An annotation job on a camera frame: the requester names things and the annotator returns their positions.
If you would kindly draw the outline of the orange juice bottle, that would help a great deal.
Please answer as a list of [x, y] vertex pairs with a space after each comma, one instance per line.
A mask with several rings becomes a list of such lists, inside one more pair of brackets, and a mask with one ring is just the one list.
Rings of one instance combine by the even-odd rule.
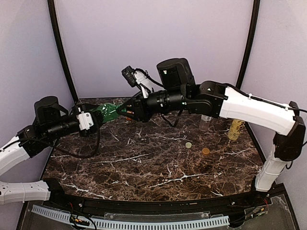
[[126, 120], [132, 121], [134, 113], [132, 111], [127, 111], [127, 114], [129, 114], [129, 116], [126, 116]]

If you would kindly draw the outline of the green plastic bottle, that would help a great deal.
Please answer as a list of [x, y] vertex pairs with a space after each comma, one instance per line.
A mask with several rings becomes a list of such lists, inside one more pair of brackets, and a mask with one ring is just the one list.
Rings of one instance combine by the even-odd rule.
[[100, 124], [116, 120], [119, 117], [117, 109], [120, 107], [120, 104], [103, 103], [100, 105], [88, 105], [91, 107], [86, 111], [92, 113]]

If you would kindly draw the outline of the cream white bottle cap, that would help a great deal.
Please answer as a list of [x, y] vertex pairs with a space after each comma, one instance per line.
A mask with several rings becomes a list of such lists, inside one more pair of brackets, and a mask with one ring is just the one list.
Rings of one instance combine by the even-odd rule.
[[190, 149], [190, 148], [192, 147], [192, 144], [191, 144], [190, 142], [187, 142], [187, 143], [185, 144], [185, 147], [186, 147], [187, 149]]

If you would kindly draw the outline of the brown coffee glass bottle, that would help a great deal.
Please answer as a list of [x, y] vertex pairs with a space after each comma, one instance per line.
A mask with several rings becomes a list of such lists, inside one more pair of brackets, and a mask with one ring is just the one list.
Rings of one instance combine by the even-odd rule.
[[210, 116], [206, 116], [206, 115], [202, 115], [201, 116], [201, 120], [200, 120], [200, 124], [199, 124], [199, 129], [201, 131], [207, 131], [211, 122], [211, 117]]

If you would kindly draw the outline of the gold brown bottle cap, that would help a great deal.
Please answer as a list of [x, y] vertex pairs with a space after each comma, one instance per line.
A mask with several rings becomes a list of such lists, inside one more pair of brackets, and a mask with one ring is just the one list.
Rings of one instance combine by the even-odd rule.
[[209, 150], [208, 148], [203, 148], [203, 149], [202, 149], [202, 153], [203, 153], [204, 155], [208, 155], [208, 154], [210, 154], [210, 150]]

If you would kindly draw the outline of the large yellow tea bottle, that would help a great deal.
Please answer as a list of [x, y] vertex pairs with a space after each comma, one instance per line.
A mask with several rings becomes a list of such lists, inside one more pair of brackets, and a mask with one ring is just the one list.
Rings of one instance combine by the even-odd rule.
[[233, 119], [233, 121], [232, 121], [232, 123], [231, 123], [231, 126], [230, 126], [230, 128], [229, 128], [227, 137], [228, 137], [230, 140], [237, 140], [238, 137], [239, 137], [240, 134], [241, 134], [241, 131], [242, 131], [244, 125], [245, 125], [245, 122], [244, 122], [244, 121], [238, 120], [238, 119]]

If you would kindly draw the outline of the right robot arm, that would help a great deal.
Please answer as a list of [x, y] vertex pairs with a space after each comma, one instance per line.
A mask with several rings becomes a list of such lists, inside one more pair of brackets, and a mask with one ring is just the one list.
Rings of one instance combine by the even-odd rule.
[[229, 83], [207, 80], [196, 84], [186, 58], [172, 58], [156, 66], [162, 89], [154, 92], [151, 77], [126, 67], [122, 76], [140, 91], [117, 108], [117, 113], [148, 122], [154, 114], [188, 111], [208, 117], [238, 119], [275, 132], [271, 153], [257, 174], [254, 189], [268, 192], [284, 167], [302, 151], [306, 126], [295, 102], [276, 103], [245, 93]]

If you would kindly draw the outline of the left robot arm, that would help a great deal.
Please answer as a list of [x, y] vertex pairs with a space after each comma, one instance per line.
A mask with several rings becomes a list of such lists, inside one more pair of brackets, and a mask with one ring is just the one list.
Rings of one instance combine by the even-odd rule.
[[[105, 115], [97, 105], [82, 104], [69, 113], [59, 104], [56, 96], [47, 96], [35, 102], [33, 123], [20, 130], [0, 149], [0, 173], [4, 174], [15, 165], [33, 158], [48, 147], [56, 148], [55, 141], [69, 134], [79, 132], [86, 137], [99, 128]], [[33, 200], [47, 201], [53, 193], [53, 180], [30, 183], [0, 183], [0, 203]]]

